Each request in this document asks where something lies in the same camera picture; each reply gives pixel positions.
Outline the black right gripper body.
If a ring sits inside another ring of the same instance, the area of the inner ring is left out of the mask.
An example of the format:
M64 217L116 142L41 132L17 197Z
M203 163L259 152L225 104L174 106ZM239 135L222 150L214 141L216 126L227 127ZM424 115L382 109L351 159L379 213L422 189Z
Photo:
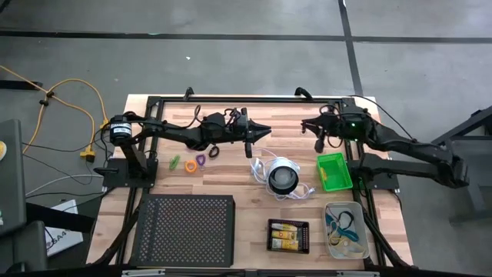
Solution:
M329 137L337 137L344 139L342 127L344 125L344 118L342 113L335 114L333 112L322 112L323 125L322 125L322 139L328 139Z

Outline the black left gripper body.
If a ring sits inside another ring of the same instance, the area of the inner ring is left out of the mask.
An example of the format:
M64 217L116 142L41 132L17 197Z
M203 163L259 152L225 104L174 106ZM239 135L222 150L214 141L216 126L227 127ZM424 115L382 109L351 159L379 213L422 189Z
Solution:
M250 120L246 108L227 108L229 119L226 123L226 142L242 141L253 144L253 133L250 130Z

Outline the green plastic bin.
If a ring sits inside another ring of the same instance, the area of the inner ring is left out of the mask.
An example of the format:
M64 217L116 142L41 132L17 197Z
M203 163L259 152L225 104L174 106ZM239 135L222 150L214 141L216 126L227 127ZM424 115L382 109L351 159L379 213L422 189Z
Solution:
M319 155L316 162L317 171L321 180L321 187L325 192L336 192L353 188L353 183L347 169L347 163L341 152ZM324 182L321 177L321 168L327 173L326 182Z

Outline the clear plastic bin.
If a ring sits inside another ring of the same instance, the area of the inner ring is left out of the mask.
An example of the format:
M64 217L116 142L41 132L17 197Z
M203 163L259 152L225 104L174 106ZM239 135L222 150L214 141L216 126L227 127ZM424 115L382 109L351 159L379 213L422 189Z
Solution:
M325 238L325 245L326 245L327 252L329 254L331 254L335 259L350 259L350 258L345 258L343 256L338 256L335 251L330 250L331 246L328 243L328 236L332 232L336 232L336 231L333 231L330 226L327 226L327 223L325 221L325 211L328 211L330 213L331 217L334 218L334 220L338 224L338 226L339 226L339 223L338 223L337 217L341 212L349 211L354 215L354 224L352 225L350 230L354 231L358 234L360 239L358 242L355 242L355 243L366 248L364 259L368 258L369 257L369 245L368 245L368 240L367 240L367 235L366 235L366 230L365 230L364 217L363 217L361 205L358 204L357 202L329 202L328 204L326 204L326 206L324 208L324 213L321 216L321 219L322 219L322 222L324 225L324 238Z

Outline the black cable bundle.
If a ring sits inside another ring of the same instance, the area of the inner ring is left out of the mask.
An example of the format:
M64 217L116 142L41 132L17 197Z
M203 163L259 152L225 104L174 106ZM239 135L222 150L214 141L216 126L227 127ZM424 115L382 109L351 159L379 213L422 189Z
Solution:
M327 224L327 226L330 226L333 231L338 231L341 235L345 235L346 237L348 237L353 242L358 242L360 239L358 234L354 231L351 231L351 230L343 231L343 230L341 230L340 227L338 226L338 224L335 222L334 218L333 218L333 221L329 225Z

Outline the black mesh basket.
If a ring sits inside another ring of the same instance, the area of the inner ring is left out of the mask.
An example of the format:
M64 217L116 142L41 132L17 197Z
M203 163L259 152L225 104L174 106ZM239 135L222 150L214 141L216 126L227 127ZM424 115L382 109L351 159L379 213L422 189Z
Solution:
M290 225L295 225L298 230L298 241L299 241L299 249L297 251L288 251L288 250L277 250L271 248L271 232L275 229L271 227L272 223L287 223ZM266 241L266 249L272 252L289 252L296 254L309 254L310 253L310 226L308 222L301 221L291 221L286 219L269 219L267 224L267 241Z

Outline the thin yellow rubber band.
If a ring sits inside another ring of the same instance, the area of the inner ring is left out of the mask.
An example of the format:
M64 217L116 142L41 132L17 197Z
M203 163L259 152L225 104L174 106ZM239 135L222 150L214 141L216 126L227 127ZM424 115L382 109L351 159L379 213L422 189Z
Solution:
M328 236L328 243L330 246L336 246L339 244L344 244L348 240L348 237L341 235L338 231L332 232Z

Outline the black desk foot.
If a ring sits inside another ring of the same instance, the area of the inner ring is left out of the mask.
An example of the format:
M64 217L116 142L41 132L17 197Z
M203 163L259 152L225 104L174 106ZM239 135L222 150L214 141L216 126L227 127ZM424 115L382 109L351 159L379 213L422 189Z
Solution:
M0 89L11 90L38 90L38 87L42 87L42 82L34 82L35 85L31 85L24 81L12 81L12 80L0 80Z

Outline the black perforated metal shelf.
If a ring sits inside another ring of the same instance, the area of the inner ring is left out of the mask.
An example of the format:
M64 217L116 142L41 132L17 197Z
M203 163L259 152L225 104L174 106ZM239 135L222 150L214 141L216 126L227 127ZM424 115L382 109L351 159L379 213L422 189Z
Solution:
M145 195L130 264L229 268L234 227L231 195Z

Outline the black side table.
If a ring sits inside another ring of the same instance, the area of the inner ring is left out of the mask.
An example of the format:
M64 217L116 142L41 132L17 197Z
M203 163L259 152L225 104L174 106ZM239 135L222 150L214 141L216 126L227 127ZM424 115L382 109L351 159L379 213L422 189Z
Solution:
M469 186L462 189L469 197L472 208L449 219L451 225L460 225L492 219L492 205L487 206L482 189L492 189L492 105L479 109L470 118L432 141L449 145L468 165Z

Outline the white printed box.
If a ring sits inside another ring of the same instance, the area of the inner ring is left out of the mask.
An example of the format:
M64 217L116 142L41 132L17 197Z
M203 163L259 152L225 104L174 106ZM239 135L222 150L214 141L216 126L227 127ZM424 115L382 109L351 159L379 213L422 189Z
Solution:
M53 209L68 212L72 214L78 214L77 202L72 199L70 201L53 206ZM65 251L77 244L83 242L83 235L81 232L69 231L67 229L57 229L52 227L45 227L45 241L47 256L53 256L59 252Z

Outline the grey laptop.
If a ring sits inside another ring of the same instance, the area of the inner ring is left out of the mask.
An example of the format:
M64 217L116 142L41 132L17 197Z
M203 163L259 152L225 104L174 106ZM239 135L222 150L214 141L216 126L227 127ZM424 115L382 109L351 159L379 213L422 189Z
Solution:
M0 155L0 236L2 236L13 232L26 222L22 129L18 119L0 122L0 142L6 146L5 154Z

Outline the black aluminium table frame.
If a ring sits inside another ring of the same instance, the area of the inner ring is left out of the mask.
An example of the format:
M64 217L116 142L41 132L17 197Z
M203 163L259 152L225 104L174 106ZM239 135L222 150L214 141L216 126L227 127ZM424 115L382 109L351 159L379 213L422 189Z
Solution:
M160 139L157 142L157 180L151 194L232 195L236 204L234 264L229 270L245 269L248 277L271 274L272 270L334 270L349 271L364 267L364 260L336 259L325 248L321 225L323 207L329 202L348 202L354 195L360 197L363 207L369 211L369 200L359 192L350 190L324 192L315 166L315 137L301 134L301 120L318 114L318 106L336 98L348 96L313 96L319 103L300 96L281 95L191 95L187 102L180 95L130 94L125 103L126 111L143 115L147 104L164 99L164 104L151 107L151 115L163 108L162 118L176 125L187 125L192 120L194 107L201 105L201 115L223 112L229 107L246 107L248 117L255 122L272 127L272 133L256 142L253 147L267 149L276 155L296 161L301 166L301 182L314 186L316 192L305 200L277 201L254 180L245 158L244 145L220 144L219 156L207 158L204 171L187 173L183 161L193 158L194 152L177 142ZM171 158L180 155L180 165L174 171L168 169ZM88 250L87 263L101 258L121 231L130 189L119 188L101 201L95 230ZM401 207L393 192L372 192L373 216L388 243L398 256L413 265ZM271 252L266 249L268 219L292 219L310 225L310 253L292 254Z

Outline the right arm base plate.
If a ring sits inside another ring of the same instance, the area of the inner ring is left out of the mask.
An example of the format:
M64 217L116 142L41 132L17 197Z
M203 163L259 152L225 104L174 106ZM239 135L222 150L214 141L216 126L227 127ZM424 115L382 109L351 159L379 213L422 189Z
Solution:
M399 189L399 183L396 175L390 173L370 173L368 170L359 167L360 162L348 161L347 169L349 171L354 187L359 189L381 189L395 190Z

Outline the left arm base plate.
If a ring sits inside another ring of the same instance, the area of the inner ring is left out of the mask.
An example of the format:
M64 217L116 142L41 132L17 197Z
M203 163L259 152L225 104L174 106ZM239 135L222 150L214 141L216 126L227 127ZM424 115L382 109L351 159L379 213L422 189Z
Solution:
M155 184L157 169L157 159L146 159L145 166L127 159L110 159L105 167L93 171L104 178L104 187L149 189Z

